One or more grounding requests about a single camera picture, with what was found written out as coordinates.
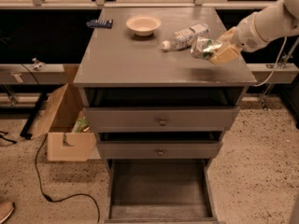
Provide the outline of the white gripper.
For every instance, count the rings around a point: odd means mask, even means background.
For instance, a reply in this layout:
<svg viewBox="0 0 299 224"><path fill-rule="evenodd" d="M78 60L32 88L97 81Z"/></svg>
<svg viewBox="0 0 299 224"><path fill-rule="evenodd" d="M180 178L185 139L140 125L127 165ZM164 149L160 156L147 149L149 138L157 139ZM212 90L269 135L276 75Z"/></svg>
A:
<svg viewBox="0 0 299 224"><path fill-rule="evenodd" d="M242 50L254 52L263 49L268 42L259 35L255 20L257 12L254 12L243 19L237 26L232 27L222 34L218 40L230 42L223 48L218 49L209 59L213 64L225 64L237 59Z"/></svg>

